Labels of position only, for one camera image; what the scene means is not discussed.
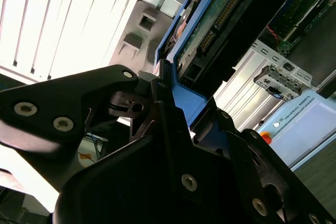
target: cable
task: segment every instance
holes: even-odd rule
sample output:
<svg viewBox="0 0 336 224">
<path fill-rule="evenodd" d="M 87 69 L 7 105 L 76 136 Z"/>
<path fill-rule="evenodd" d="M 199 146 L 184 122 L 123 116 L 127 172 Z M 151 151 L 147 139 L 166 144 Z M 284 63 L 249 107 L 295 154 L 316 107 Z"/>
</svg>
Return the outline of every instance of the cable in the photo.
<svg viewBox="0 0 336 224">
<path fill-rule="evenodd" d="M 287 214 L 286 214 L 286 211 L 285 211 L 285 208 L 283 207 L 282 208 L 282 214 L 283 214 L 283 220 L 284 220 L 284 222 L 285 222 L 285 224 L 288 224 L 288 219 L 287 219 Z"/>
<path fill-rule="evenodd" d="M 269 26 L 267 26 L 267 29 L 271 32 L 271 34 L 273 35 L 273 37 L 277 41 L 277 44 L 279 44 L 280 41 L 279 41 L 278 35 L 275 33 L 275 31 L 272 30 L 272 28 L 270 28 Z"/>
<path fill-rule="evenodd" d="M 83 153 L 80 153 L 80 152 L 77 152 L 79 155 L 82 155 L 82 156 L 84 156 L 84 157 L 86 157 L 86 158 L 88 158 L 88 159 L 90 159 L 92 162 L 96 162 L 96 161 L 94 161 L 92 158 L 90 158 L 89 156 L 87 156 L 87 155 L 85 155 L 85 154 L 83 154 Z"/>
<path fill-rule="evenodd" d="M 1 221 L 7 221 L 9 223 L 13 223 L 13 224 L 20 224 L 19 222 L 16 222 L 15 220 L 7 220 L 7 219 L 4 219 L 4 218 L 0 218 Z"/>
</svg>

